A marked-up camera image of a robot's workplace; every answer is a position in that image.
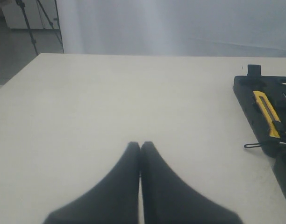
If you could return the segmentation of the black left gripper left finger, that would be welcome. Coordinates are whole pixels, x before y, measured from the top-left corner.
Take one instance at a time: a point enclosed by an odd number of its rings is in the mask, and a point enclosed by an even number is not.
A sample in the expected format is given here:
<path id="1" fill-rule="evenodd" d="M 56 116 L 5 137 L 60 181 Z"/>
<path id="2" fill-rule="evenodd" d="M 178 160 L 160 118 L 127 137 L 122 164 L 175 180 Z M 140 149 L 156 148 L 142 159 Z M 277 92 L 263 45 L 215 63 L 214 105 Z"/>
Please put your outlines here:
<path id="1" fill-rule="evenodd" d="M 92 189 L 51 212 L 46 224 L 137 224 L 140 147 L 130 142 L 111 171 Z"/>

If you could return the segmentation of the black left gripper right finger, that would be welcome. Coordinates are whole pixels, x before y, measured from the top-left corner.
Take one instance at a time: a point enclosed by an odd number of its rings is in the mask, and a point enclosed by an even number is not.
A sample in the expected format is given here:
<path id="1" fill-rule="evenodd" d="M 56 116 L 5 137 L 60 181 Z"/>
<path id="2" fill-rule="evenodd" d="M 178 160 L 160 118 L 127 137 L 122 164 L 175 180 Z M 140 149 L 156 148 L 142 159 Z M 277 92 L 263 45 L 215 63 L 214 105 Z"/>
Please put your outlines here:
<path id="1" fill-rule="evenodd" d="M 141 183 L 147 224 L 241 224 L 240 217 L 186 184 L 151 141 L 141 147 Z"/>

